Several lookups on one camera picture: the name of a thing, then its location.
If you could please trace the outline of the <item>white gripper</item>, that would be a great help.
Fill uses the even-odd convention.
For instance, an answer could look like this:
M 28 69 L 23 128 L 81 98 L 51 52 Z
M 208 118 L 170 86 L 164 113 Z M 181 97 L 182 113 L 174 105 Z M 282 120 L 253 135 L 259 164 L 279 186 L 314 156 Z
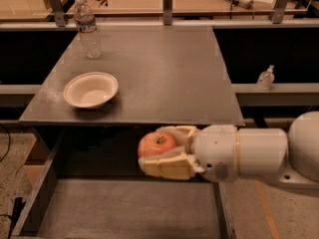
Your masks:
M 196 174 L 211 182 L 233 182 L 237 179 L 237 127 L 231 124 L 210 125 L 203 130 L 194 125 L 168 125 L 158 128 L 174 137 L 178 146 L 192 150 L 165 152 L 141 157 L 139 166 L 148 176 L 173 180 L 189 180 Z

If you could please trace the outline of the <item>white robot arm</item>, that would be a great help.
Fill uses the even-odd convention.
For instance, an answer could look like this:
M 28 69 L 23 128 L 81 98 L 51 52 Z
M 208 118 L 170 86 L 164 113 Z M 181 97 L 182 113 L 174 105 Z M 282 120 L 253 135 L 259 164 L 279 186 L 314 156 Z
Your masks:
M 319 181 L 319 113 L 298 117 L 289 131 L 214 124 L 162 126 L 139 143 L 144 174 L 174 180 L 201 175 L 210 182 L 257 179 L 293 189 L 316 189 Z

